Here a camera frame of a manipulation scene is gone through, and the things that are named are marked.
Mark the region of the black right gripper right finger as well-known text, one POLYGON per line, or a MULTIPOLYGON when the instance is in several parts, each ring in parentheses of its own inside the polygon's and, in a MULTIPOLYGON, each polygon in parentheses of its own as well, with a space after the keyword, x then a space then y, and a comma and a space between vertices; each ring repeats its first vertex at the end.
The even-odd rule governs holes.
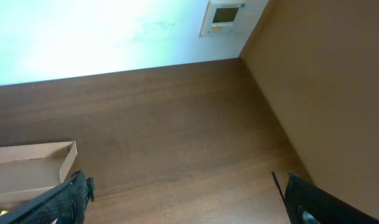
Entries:
POLYGON ((377 223, 379 220, 290 173, 284 204, 291 223, 377 223))

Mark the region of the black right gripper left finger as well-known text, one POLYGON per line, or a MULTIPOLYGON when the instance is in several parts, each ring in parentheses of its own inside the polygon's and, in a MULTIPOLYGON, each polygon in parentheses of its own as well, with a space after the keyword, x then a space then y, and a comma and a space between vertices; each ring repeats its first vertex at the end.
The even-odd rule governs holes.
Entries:
POLYGON ((83 224, 89 202, 95 200, 94 179, 74 172, 62 184, 0 215, 0 224, 83 224))

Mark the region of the cardboard box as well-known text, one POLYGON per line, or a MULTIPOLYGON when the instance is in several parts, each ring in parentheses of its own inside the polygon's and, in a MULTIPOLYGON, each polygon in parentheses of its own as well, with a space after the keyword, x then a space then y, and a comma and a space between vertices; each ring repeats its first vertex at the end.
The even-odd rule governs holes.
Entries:
POLYGON ((0 206, 31 200, 63 183, 77 154, 74 141, 0 147, 0 206))

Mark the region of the yellow highlighter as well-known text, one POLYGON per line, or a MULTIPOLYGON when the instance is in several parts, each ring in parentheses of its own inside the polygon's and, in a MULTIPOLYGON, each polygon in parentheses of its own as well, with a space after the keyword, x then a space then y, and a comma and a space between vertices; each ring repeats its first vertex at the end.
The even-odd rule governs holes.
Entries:
POLYGON ((7 212, 8 212, 8 211, 6 211, 6 210, 1 211, 1 212, 0 212, 0 216, 6 214, 7 212))

